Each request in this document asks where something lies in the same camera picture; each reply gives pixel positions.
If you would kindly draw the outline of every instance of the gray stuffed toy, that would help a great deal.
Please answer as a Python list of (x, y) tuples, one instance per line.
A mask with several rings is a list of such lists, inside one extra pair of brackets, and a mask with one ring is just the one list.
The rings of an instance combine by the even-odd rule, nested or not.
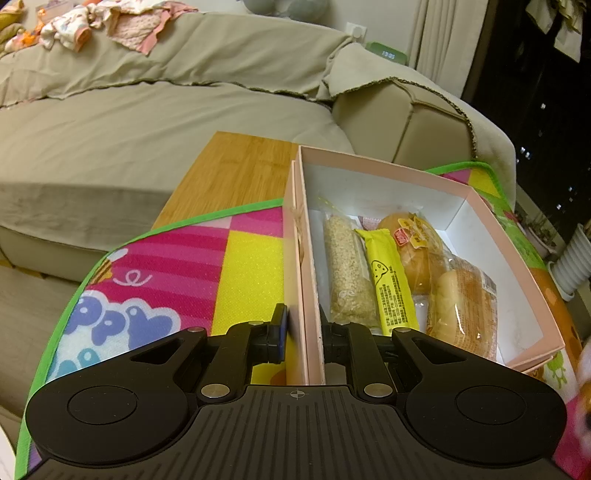
[[(275, 0), (244, 0), (244, 5), (257, 15), (274, 15)], [(279, 17), (288, 17), (299, 22), (312, 23), (325, 12), (328, 0), (294, 0)]]

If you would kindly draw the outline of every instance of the yellow square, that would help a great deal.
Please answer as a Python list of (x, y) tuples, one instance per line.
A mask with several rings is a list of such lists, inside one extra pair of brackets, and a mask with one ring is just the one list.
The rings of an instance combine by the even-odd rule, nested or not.
[[(217, 289), (212, 335), (240, 322), (269, 322), (283, 302), (283, 240), (230, 231)], [(277, 383), (284, 365), (257, 365), (251, 383)]]
[(470, 187), (489, 193), (492, 196), (501, 198), (495, 184), (492, 182), (488, 172), (482, 168), (473, 168), (468, 180)]

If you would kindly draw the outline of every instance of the crosshair mark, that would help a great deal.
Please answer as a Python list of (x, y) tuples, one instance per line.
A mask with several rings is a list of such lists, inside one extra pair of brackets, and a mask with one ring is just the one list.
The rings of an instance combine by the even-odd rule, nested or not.
[(304, 398), (307, 395), (307, 393), (302, 392), (302, 390), (294, 390), (293, 392), (290, 392), (287, 395), (289, 395), (292, 398), (295, 398), (296, 400), (299, 400), (301, 398)]

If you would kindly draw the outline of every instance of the cardboard box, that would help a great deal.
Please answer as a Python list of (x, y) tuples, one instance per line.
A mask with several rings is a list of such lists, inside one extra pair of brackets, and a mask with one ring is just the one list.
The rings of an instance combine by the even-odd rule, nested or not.
[(496, 283), (498, 346), (506, 366), (526, 372), (564, 347), (525, 262), (471, 187), (379, 160), (300, 147), (284, 202), (288, 384), (326, 382), (319, 304), (329, 315), (330, 295), (320, 198), (347, 215), (380, 219), (420, 212), (453, 253)]

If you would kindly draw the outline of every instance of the wall outlet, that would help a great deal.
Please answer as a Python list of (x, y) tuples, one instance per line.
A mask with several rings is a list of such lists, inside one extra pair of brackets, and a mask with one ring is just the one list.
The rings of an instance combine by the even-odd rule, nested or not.
[(351, 35), (355, 39), (355, 41), (358, 42), (363, 41), (363, 39), (365, 38), (365, 34), (367, 33), (367, 30), (367, 27), (351, 22), (347, 22), (347, 26), (345, 27), (345, 33), (347, 35)]

